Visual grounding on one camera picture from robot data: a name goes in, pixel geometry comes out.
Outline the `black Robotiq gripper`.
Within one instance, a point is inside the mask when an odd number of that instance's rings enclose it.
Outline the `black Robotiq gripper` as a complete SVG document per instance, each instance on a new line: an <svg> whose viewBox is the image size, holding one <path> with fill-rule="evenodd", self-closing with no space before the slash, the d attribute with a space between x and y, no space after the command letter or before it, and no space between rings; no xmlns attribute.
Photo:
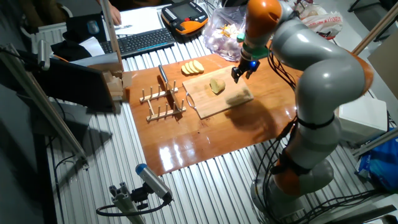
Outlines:
<svg viewBox="0 0 398 224"><path fill-rule="evenodd" d="M231 70L231 76L235 83L239 81L239 78L242 76L243 72L246 73L246 78L249 79L253 72L255 72L260 65L260 61L258 60L246 60L245 58L241 58L239 61L238 67L233 67Z"/></svg>

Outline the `person's bare hand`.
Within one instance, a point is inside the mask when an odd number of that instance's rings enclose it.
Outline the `person's bare hand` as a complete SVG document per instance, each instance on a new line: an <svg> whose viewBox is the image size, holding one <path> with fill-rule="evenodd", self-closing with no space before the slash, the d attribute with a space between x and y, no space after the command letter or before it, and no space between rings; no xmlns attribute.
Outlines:
<svg viewBox="0 0 398 224"><path fill-rule="evenodd" d="M116 7L114 7L112 4L109 5L109 9L111 12L111 17L113 19L114 25L120 26L122 24L120 11Z"/></svg>

